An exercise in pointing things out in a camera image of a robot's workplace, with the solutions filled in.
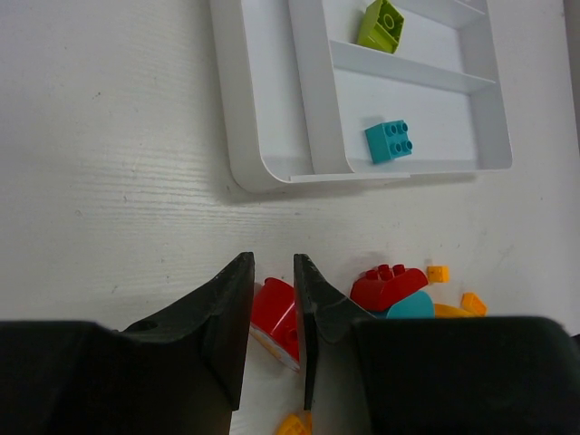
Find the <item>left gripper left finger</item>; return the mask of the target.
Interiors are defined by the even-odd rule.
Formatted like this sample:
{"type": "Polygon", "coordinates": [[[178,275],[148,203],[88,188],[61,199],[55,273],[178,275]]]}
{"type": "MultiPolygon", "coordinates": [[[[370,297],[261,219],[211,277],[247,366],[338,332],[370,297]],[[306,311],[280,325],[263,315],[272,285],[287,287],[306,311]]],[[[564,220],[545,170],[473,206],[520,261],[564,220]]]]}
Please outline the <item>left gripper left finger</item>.
{"type": "Polygon", "coordinates": [[[121,332],[129,356],[115,433],[229,433],[241,400],[254,277],[254,256],[242,253],[121,332]]]}

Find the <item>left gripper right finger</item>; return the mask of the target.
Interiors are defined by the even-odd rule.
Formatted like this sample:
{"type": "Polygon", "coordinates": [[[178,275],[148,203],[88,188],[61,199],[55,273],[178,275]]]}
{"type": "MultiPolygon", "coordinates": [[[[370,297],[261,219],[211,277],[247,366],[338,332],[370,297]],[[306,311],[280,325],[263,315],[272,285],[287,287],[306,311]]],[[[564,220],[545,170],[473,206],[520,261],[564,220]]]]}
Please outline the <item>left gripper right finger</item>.
{"type": "Polygon", "coordinates": [[[304,409],[315,434],[373,434],[373,317],[331,285],[306,254],[294,255],[294,289],[304,409]]]}

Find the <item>red sloped lego brick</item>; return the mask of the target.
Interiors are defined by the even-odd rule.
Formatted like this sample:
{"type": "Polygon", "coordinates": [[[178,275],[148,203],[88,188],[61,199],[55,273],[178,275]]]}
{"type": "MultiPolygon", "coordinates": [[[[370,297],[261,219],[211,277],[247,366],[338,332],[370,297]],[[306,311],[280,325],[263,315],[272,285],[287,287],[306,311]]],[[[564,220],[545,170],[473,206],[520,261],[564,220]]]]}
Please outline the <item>red sloped lego brick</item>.
{"type": "Polygon", "coordinates": [[[295,290],[288,283],[268,277],[255,294],[250,334],[279,362],[300,370],[295,290]]]}

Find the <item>red round lego brick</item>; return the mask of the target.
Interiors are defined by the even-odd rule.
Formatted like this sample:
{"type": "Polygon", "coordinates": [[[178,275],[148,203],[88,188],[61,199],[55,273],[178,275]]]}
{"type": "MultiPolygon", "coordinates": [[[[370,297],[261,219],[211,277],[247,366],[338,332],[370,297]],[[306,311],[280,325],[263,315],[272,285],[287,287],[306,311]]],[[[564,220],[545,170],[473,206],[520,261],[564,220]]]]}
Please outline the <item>red round lego brick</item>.
{"type": "Polygon", "coordinates": [[[427,276],[403,264],[379,265],[363,272],[353,283],[350,298],[370,312],[384,312],[427,286],[427,276]]]}

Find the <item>teal square lego brick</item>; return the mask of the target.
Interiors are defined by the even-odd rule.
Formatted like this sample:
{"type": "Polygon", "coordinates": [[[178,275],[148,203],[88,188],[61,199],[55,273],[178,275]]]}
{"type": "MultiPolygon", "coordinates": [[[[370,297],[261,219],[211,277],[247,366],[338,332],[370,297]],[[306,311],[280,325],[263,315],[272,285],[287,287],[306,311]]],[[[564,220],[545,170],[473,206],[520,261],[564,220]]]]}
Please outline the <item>teal square lego brick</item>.
{"type": "Polygon", "coordinates": [[[410,156],[413,143],[409,126],[404,120],[376,124],[364,131],[373,164],[410,156]]]}

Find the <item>lime green lego brick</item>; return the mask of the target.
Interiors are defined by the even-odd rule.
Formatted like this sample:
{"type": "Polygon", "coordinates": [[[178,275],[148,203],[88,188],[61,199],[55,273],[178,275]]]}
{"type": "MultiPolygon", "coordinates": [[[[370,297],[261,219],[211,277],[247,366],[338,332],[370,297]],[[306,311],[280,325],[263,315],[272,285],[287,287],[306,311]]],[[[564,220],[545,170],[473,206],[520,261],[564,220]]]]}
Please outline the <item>lime green lego brick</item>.
{"type": "Polygon", "coordinates": [[[394,54],[400,44],[404,21],[404,16],[390,1],[373,1],[366,8],[356,43],[394,54]]]}

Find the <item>orange arch lego pieces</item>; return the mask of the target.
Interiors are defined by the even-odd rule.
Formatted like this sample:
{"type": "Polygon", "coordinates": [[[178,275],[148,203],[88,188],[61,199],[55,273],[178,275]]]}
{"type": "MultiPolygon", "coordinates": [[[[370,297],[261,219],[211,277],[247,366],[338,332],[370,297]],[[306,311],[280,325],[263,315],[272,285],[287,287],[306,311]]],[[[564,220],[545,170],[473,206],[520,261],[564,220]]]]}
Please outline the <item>orange arch lego pieces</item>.
{"type": "Polygon", "coordinates": [[[276,430],[276,435],[312,435],[313,420],[310,411],[291,413],[276,430]]]}

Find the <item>teal rounded lego brick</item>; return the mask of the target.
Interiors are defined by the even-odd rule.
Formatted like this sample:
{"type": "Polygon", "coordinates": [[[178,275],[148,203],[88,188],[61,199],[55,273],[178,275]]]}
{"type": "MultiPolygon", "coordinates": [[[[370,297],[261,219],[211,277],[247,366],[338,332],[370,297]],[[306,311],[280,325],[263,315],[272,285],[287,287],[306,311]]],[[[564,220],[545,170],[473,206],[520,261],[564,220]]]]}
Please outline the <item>teal rounded lego brick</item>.
{"type": "Polygon", "coordinates": [[[428,319],[435,317],[434,303],[430,296],[420,290],[400,300],[390,308],[374,312],[379,319],[428,319]]]}

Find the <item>orange curved lego brick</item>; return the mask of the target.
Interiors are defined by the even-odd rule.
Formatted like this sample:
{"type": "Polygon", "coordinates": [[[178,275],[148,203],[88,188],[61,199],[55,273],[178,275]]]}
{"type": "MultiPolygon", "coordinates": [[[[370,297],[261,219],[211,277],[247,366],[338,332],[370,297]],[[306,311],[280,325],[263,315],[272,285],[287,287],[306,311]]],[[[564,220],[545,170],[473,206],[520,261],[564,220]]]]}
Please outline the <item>orange curved lego brick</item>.
{"type": "Polygon", "coordinates": [[[469,318],[479,317],[479,314],[474,314],[463,308],[459,308],[447,304],[434,304],[434,315],[436,318],[469,318]]]}

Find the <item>tiny orange lego stud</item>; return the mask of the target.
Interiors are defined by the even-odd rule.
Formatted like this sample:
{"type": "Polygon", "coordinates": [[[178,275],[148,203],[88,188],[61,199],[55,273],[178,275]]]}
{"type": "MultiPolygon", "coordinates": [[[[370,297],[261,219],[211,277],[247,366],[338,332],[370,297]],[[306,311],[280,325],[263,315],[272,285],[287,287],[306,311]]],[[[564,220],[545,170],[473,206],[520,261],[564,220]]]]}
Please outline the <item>tiny orange lego stud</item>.
{"type": "Polygon", "coordinates": [[[450,268],[448,266],[428,266],[427,277],[431,284],[445,284],[450,281],[450,268]]]}

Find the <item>small orange lego brick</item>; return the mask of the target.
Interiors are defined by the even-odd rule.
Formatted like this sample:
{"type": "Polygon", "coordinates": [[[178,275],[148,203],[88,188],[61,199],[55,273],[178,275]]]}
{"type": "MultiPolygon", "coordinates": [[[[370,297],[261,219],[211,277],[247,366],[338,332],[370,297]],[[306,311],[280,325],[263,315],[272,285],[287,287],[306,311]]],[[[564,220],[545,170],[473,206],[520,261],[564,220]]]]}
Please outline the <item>small orange lego brick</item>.
{"type": "Polygon", "coordinates": [[[486,304],[473,292],[464,293],[461,297],[460,305],[463,310],[475,316],[484,317],[488,313],[486,304]]]}

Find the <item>white divided sorting tray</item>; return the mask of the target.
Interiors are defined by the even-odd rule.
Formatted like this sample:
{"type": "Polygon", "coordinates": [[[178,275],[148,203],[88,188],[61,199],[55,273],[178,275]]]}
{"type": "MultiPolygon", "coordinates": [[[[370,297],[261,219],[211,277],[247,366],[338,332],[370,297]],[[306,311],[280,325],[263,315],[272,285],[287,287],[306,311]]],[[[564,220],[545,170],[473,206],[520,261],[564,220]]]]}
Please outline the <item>white divided sorting tray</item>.
{"type": "Polygon", "coordinates": [[[230,168],[254,193],[455,178],[513,161],[485,1],[397,1],[396,53],[356,43],[364,1],[213,1],[230,168]],[[364,131],[404,120],[410,156],[373,164],[364,131]]]}

